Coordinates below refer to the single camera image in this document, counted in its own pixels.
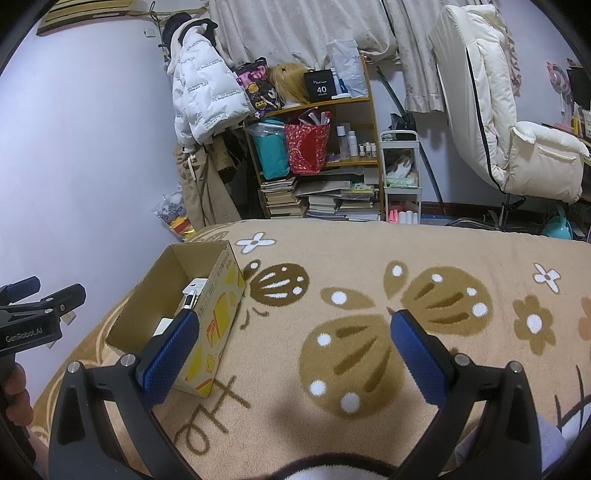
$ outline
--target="cardboard box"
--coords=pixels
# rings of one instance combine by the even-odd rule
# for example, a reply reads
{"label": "cardboard box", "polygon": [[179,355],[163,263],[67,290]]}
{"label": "cardboard box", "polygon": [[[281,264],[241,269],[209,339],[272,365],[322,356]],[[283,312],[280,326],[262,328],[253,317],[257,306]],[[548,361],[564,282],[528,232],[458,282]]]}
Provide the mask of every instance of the cardboard box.
{"label": "cardboard box", "polygon": [[200,323],[199,340],[174,385],[208,397],[245,289],[229,242],[168,247],[135,288],[106,343],[122,353],[140,355],[160,320],[174,317],[183,289],[194,278],[207,278],[194,308]]}

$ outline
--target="curtain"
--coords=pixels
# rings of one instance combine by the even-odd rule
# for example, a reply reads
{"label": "curtain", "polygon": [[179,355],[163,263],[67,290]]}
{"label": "curtain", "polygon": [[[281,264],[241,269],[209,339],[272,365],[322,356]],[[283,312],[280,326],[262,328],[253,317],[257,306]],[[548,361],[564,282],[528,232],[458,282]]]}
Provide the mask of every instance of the curtain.
{"label": "curtain", "polygon": [[[406,110],[422,113],[443,111],[443,92],[429,33],[445,5],[486,5],[488,0],[387,0],[387,3],[404,71]],[[505,55],[515,93],[521,85],[515,43],[500,16],[498,26],[506,31]]]}
{"label": "curtain", "polygon": [[265,57],[269,66],[323,69],[335,38],[354,38],[375,60],[397,51],[381,0],[210,0],[209,7],[218,50],[234,67]]}

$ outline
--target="bed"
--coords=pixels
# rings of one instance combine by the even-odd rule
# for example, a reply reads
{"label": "bed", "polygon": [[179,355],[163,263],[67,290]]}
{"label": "bed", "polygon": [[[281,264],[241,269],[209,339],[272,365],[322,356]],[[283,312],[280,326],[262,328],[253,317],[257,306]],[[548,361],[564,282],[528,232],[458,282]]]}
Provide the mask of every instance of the bed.
{"label": "bed", "polygon": [[[312,219],[216,225],[196,241],[221,239],[231,242],[247,289],[212,394],[173,390],[154,409],[204,479],[316,478],[297,472],[314,468],[319,455],[335,465],[318,467],[330,470],[318,478],[387,477],[436,412],[392,348],[387,307],[407,308],[477,364],[519,360],[538,413],[569,443],[583,428],[591,402],[588,244]],[[44,441],[66,364],[117,361],[105,337],[124,304],[37,401],[33,431]],[[112,417],[132,466],[141,468]]]}

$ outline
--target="white flower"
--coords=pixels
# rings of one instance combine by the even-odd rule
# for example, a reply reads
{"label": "white flower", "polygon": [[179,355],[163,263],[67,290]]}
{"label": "white flower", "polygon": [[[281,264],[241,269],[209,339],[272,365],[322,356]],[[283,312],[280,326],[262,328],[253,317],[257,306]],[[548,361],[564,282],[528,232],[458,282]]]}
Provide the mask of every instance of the white flower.
{"label": "white flower", "polygon": [[275,240],[263,240],[262,238],[264,235],[265,232],[259,232],[252,238],[252,240],[239,240],[238,242],[236,242],[236,244],[240,247],[244,247],[242,249],[242,253],[247,254],[252,252],[258,246],[265,247],[267,245],[273,245],[275,243]]}
{"label": "white flower", "polygon": [[560,279],[560,274],[556,270],[544,270],[542,265],[534,263],[534,267],[538,272],[534,274],[534,280],[537,283],[547,283],[554,293],[558,293],[558,284],[556,280]]}

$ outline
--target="pink fan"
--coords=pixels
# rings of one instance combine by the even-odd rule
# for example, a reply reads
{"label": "pink fan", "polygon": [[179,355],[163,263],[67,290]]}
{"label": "pink fan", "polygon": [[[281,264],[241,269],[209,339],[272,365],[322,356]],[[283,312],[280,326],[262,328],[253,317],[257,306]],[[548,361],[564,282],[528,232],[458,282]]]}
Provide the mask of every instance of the pink fan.
{"label": "pink fan", "polygon": [[569,78],[560,66],[556,65],[555,63],[546,63],[548,68],[548,72],[550,72],[550,82],[556,90],[560,94],[560,113],[564,115],[566,111],[566,105],[570,105],[572,103],[572,91],[570,89],[570,82]]}

